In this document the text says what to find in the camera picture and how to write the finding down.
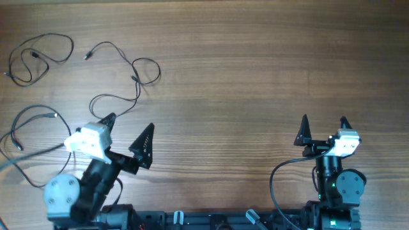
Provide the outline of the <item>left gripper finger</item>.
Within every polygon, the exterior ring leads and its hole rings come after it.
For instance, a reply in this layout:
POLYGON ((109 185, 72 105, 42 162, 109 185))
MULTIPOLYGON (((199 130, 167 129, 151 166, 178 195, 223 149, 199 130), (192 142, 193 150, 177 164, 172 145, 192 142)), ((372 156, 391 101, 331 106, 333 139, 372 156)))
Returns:
POLYGON ((128 150, 134 154, 139 165, 149 169, 153 162, 153 134, 155 125, 150 123, 130 145, 128 150))
POLYGON ((106 117, 102 118, 98 123, 105 125, 108 128, 109 132, 112 132, 116 118, 117 115, 112 112, 106 117))

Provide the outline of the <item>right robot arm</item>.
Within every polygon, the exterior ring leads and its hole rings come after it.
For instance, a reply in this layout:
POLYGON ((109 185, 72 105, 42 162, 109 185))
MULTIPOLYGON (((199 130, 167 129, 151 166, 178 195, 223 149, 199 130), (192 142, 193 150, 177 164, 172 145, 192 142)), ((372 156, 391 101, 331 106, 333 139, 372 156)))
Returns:
POLYGON ((295 146, 303 146, 304 159, 316 161, 318 201, 309 201, 301 211, 301 229, 358 230, 362 228, 358 207, 367 179, 356 169, 343 169, 342 160, 350 157, 361 143, 358 132, 345 117, 341 127, 326 141, 314 140, 309 120, 303 115, 295 146))

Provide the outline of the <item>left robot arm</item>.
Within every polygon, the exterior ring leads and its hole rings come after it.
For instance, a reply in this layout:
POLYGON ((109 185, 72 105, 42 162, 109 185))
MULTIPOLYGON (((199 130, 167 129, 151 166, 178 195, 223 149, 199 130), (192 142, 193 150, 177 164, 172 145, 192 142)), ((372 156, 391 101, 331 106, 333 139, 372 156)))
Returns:
POLYGON ((68 151, 84 153, 91 162, 82 178, 59 174, 46 184, 43 198, 55 229, 145 228, 132 205, 104 202, 120 172, 137 174, 140 168, 150 168, 155 125, 150 123, 130 145, 130 157, 111 151, 116 118, 110 113, 96 123, 89 122, 64 141, 68 151))

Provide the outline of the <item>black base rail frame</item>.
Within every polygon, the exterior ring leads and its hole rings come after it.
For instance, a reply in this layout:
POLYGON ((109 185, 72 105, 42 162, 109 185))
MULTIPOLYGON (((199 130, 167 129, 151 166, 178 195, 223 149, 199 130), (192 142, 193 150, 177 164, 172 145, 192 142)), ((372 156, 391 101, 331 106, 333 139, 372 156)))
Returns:
POLYGON ((102 229, 334 229, 362 228, 358 210, 339 211, 311 205, 301 210, 239 212, 135 211, 130 204, 106 206, 97 216, 102 229))

